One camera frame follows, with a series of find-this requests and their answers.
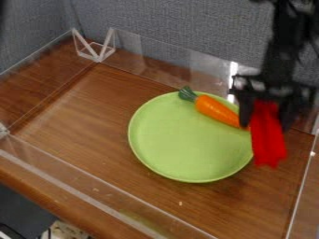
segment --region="carrot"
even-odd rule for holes
[[[239,118],[236,113],[216,99],[208,95],[196,95],[189,87],[184,87],[179,91],[179,97],[183,100],[191,101],[196,104],[196,110],[212,119],[242,129],[239,125]]]

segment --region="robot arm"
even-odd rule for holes
[[[294,80],[292,72],[300,62],[299,54],[311,44],[319,56],[315,39],[319,36],[319,0],[276,0],[274,4],[272,39],[260,74],[234,76],[230,90],[239,102],[239,118],[247,127],[256,99],[279,105],[278,118],[287,131],[298,114],[311,107],[315,88]]]

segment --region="wooden surface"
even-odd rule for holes
[[[97,64],[12,133],[218,238],[283,238],[312,136],[295,130],[287,133],[290,158],[278,170],[256,168],[251,163],[215,183],[185,184],[165,179],[136,159],[127,126],[140,105],[169,91],[175,89]],[[4,160],[0,180],[97,238],[143,238]]]

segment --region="toy carrot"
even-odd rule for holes
[[[179,98],[193,102],[196,105],[196,110],[203,115],[242,129],[236,113],[208,95],[196,95],[189,87],[184,87],[179,91]]]

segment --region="transparent panel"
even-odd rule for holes
[[[0,140],[0,157],[152,238],[215,238],[12,135]]]
[[[43,53],[48,65],[40,57],[7,75],[4,92],[12,89],[15,100],[4,97],[0,116],[15,127],[1,139],[0,156],[152,237],[283,238],[307,166],[308,134],[287,133],[290,159],[276,170],[250,163],[210,184],[155,174],[127,140],[129,120],[148,100],[189,85],[234,101],[231,75],[256,70],[124,31],[111,39],[116,51],[109,55],[103,43],[89,43],[107,57],[103,63],[77,56],[61,41]],[[35,83],[16,79],[28,75]],[[28,178],[24,183],[32,184]]]
[[[0,122],[9,128],[92,62],[77,56],[71,31],[0,74]]]
[[[227,98],[232,103],[235,98],[228,94],[232,75],[254,75],[259,72],[240,63],[119,29],[115,29],[115,48],[116,52],[103,61],[104,64],[177,89],[188,85],[196,91]],[[316,95],[314,109],[299,117],[294,128],[312,132],[318,109]]]
[[[287,238],[319,238],[319,131],[291,216]]]

